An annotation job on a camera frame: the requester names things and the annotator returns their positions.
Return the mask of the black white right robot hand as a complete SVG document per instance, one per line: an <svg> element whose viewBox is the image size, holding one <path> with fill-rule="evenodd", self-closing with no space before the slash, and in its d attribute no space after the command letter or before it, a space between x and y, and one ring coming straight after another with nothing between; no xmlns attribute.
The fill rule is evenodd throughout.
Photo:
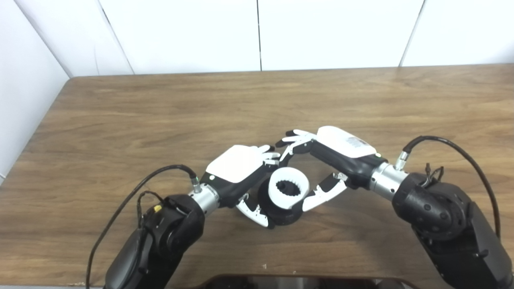
<svg viewBox="0 0 514 289"><path fill-rule="evenodd" d="M387 161L377 156L376 149L367 142L334 126L320 127L315 134L289 130L275 146L285 147L281 167L286 167L292 156L309 153L337 171L307 194L302 205L304 212L333 199L347 188L369 190L373 172Z"/></svg>

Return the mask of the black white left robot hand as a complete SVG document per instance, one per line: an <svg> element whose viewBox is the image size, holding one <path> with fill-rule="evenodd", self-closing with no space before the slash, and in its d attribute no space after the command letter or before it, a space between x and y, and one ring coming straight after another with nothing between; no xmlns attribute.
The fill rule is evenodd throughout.
<svg viewBox="0 0 514 289"><path fill-rule="evenodd" d="M236 207L255 223L272 228L268 216L249 191L279 166L281 154L273 146L234 145L211 163L191 195L204 216L219 208Z"/></svg>

